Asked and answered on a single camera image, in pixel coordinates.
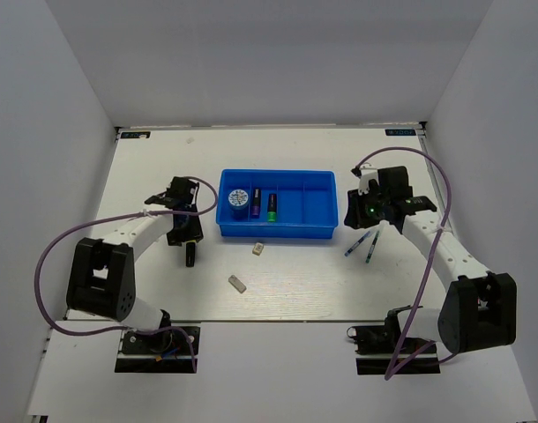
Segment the yellow cap black highlighter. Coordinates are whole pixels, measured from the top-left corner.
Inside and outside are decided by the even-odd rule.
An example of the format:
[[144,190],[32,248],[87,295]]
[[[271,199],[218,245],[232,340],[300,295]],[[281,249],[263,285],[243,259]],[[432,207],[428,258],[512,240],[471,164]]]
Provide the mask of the yellow cap black highlighter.
[[195,241],[188,241],[185,243],[185,266],[192,268],[195,265],[197,254],[197,243]]

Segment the blue pen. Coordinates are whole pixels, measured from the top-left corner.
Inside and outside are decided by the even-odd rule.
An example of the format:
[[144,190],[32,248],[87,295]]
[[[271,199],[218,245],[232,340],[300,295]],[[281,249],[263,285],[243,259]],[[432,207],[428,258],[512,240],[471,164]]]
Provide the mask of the blue pen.
[[372,234],[372,231],[367,231],[365,232],[360,238],[358,238],[358,240],[352,245],[350,246],[347,251],[344,253],[344,256],[345,257],[348,257],[350,256],[356,249],[358,249],[358,247],[364,242],[366,241]]

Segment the green pen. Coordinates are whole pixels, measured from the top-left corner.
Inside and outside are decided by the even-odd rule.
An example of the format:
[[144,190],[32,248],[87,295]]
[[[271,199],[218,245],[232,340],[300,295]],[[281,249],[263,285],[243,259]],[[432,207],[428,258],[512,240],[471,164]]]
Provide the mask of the green pen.
[[374,237],[373,237],[373,240],[372,240],[372,242],[371,242],[371,244],[370,244],[370,249],[369,249],[368,254],[367,254],[366,258],[365,258],[365,263],[366,263],[366,264],[369,264],[370,261],[371,261],[371,258],[372,258],[373,254],[374,254],[374,250],[375,250],[375,248],[376,248],[376,246],[377,246],[377,242],[378,242],[378,239],[379,239],[380,234],[381,234],[381,231],[380,231],[380,230],[377,230],[377,231],[375,232],[375,235],[374,235]]

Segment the blue round tape container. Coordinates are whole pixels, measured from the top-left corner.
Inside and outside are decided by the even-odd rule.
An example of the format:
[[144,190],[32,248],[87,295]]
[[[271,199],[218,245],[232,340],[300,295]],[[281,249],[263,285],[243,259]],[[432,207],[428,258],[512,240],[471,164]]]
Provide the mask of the blue round tape container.
[[250,209],[250,192],[246,189],[231,190],[228,193],[228,207],[232,219],[247,219]]

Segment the grey eraser block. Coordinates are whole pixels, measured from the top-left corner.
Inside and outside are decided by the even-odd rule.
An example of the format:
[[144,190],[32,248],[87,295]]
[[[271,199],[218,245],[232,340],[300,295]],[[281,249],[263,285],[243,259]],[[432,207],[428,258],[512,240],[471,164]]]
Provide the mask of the grey eraser block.
[[228,278],[228,283],[235,288],[239,293],[244,293],[247,289],[246,285],[235,275]]

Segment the purple cap highlighter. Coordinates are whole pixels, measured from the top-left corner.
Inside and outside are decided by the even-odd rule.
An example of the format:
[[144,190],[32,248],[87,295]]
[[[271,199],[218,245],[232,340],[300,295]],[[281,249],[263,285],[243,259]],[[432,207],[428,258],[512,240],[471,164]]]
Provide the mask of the purple cap highlighter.
[[262,203],[262,190],[260,188],[254,188],[252,191],[252,199],[250,205],[250,216],[253,219],[258,219],[261,212]]

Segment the green cap black highlighter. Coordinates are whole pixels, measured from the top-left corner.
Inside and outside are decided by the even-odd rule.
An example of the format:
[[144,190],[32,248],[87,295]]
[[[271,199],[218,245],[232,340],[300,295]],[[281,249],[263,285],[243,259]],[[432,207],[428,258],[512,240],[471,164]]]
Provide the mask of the green cap black highlighter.
[[278,211],[278,198],[276,193],[271,193],[267,202],[267,214],[266,218],[269,223],[275,223],[277,221]]

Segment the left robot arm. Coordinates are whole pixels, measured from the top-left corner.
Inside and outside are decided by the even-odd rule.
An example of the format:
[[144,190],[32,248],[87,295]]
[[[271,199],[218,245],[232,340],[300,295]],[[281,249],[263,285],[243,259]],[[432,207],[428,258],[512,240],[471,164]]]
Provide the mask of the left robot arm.
[[159,205],[167,214],[146,214],[129,219],[100,239],[78,242],[66,294],[71,309],[116,321],[143,331],[143,341],[153,351],[168,349],[173,341],[168,313],[141,300],[136,293],[135,264],[161,237],[169,246],[185,248],[185,266],[195,264],[197,244],[204,238],[196,197],[199,183],[174,177],[146,205]]

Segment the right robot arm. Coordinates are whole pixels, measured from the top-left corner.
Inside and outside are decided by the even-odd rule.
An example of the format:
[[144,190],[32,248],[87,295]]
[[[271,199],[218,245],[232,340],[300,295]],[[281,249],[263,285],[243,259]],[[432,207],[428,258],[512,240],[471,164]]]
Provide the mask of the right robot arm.
[[432,262],[445,289],[440,308],[406,306],[388,312],[383,340],[406,351],[416,339],[441,343],[450,353],[468,353],[516,340],[517,285],[473,258],[442,230],[437,207],[415,196],[405,167],[357,171],[359,186],[347,193],[346,226],[363,229],[387,222]]

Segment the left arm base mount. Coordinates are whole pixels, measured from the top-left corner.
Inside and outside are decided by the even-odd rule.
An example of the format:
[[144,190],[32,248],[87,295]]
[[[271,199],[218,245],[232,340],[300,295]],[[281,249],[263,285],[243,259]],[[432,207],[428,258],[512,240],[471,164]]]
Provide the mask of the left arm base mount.
[[117,374],[193,374],[198,364],[201,328],[182,326],[191,341],[188,345],[181,331],[172,330],[153,336],[125,332],[118,347]]

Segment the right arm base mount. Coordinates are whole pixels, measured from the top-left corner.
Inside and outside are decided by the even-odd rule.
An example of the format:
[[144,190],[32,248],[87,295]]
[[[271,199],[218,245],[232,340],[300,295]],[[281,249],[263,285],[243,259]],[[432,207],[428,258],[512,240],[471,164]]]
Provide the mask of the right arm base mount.
[[[358,375],[384,375],[395,344],[387,339],[383,325],[351,326],[347,338],[355,344],[355,365]],[[430,346],[397,375],[436,375],[440,373],[437,347]]]

